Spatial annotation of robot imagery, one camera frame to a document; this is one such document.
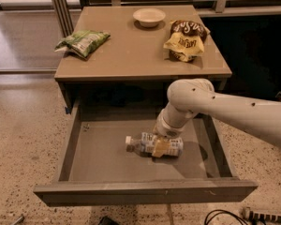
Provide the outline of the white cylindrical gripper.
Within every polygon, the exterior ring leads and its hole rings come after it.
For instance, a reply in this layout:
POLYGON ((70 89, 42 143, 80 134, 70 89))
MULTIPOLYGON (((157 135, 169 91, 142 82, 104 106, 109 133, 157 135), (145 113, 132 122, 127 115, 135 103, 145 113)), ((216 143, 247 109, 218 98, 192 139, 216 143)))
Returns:
POLYGON ((153 128, 153 133, 158 136, 155 140, 155 146, 152 156, 155 158, 161 158, 170 147, 170 140, 177 138, 181 133, 181 128, 171 127, 164 119, 164 111, 161 111, 153 128))

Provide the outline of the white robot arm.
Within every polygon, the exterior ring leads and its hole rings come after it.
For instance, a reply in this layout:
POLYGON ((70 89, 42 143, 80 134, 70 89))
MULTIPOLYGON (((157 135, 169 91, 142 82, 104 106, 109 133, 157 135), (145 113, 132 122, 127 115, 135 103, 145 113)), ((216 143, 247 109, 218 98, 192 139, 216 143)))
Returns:
POLYGON ((167 98, 155 134, 176 138, 190 119, 202 113, 281 148, 281 102, 217 93, 206 79, 172 82, 167 98))

